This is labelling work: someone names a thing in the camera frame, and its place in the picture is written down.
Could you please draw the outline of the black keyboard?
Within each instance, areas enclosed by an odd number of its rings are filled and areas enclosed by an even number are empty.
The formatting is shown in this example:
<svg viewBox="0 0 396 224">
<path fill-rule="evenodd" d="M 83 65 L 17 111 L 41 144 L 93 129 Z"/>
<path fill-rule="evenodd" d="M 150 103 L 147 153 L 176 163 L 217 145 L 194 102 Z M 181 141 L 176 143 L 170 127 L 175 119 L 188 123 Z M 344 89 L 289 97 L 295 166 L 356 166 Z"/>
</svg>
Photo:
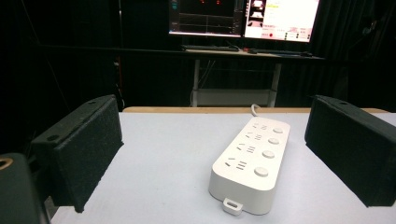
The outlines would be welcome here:
<svg viewBox="0 0 396 224">
<path fill-rule="evenodd" d="M 214 51 L 231 51 L 237 52 L 238 48 L 234 47 L 219 47 L 219 46 L 196 46 L 196 45 L 181 45 L 183 50 L 214 50 Z"/>
</svg>

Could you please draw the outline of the bright-screen monitor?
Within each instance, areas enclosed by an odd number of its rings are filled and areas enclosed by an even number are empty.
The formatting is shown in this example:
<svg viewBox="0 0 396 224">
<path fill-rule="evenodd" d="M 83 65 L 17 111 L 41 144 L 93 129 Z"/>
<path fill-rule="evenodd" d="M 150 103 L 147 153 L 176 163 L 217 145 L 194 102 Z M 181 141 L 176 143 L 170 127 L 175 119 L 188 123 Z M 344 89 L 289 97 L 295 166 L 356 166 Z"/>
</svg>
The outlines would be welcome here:
<svg viewBox="0 0 396 224">
<path fill-rule="evenodd" d="M 319 0 L 247 0 L 243 37 L 309 43 Z"/>
</svg>

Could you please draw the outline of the desk with white legs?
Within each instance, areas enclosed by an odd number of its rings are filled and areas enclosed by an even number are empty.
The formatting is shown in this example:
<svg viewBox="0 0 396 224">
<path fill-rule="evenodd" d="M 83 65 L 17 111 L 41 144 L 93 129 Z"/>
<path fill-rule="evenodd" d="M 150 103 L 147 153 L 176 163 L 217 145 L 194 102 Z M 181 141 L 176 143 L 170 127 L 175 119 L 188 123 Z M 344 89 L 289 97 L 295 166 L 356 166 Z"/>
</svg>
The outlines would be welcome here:
<svg viewBox="0 0 396 224">
<path fill-rule="evenodd" d="M 316 63 L 306 52 L 240 49 L 182 50 L 194 59 L 190 105 L 276 104 L 279 80 L 289 63 Z"/>
</svg>

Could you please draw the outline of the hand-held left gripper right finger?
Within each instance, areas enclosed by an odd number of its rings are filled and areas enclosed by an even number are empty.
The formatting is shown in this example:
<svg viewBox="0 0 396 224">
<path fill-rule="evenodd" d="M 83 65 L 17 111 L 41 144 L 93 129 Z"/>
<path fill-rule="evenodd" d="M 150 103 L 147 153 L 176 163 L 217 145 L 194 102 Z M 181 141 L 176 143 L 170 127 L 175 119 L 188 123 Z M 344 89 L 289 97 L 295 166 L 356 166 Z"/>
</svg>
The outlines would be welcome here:
<svg viewBox="0 0 396 224">
<path fill-rule="evenodd" d="M 369 206 L 396 203 L 396 127 L 339 99 L 316 95 L 305 144 Z"/>
</svg>

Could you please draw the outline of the dark-screen monitor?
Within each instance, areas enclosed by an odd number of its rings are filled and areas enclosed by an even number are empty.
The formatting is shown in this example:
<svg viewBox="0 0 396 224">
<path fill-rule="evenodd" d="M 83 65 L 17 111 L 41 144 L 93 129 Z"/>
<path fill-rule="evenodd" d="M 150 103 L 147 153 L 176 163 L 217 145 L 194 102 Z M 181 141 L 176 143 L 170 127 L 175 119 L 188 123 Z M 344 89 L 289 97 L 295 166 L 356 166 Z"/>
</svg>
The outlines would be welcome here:
<svg viewBox="0 0 396 224">
<path fill-rule="evenodd" d="M 240 37 L 245 0 L 169 0 L 169 35 Z"/>
</svg>

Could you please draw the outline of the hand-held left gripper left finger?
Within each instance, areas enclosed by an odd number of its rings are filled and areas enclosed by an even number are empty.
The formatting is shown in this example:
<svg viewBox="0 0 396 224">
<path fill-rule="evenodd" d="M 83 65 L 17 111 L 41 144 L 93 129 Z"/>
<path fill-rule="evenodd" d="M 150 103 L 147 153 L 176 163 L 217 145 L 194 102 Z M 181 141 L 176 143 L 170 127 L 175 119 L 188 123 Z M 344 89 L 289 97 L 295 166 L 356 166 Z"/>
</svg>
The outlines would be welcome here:
<svg viewBox="0 0 396 224">
<path fill-rule="evenodd" d="M 116 97 L 84 103 L 32 142 L 40 196 L 83 212 L 122 145 Z"/>
</svg>

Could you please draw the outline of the white power strip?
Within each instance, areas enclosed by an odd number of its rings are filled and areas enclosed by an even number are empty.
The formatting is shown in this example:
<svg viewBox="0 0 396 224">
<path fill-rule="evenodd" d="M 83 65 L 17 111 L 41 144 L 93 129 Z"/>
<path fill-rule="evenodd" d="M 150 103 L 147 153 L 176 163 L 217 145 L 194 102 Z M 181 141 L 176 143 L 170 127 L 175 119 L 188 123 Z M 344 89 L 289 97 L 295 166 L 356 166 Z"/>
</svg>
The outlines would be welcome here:
<svg viewBox="0 0 396 224">
<path fill-rule="evenodd" d="M 234 216 L 268 213 L 290 134 L 289 124 L 253 117 L 212 165 L 208 191 Z"/>
</svg>

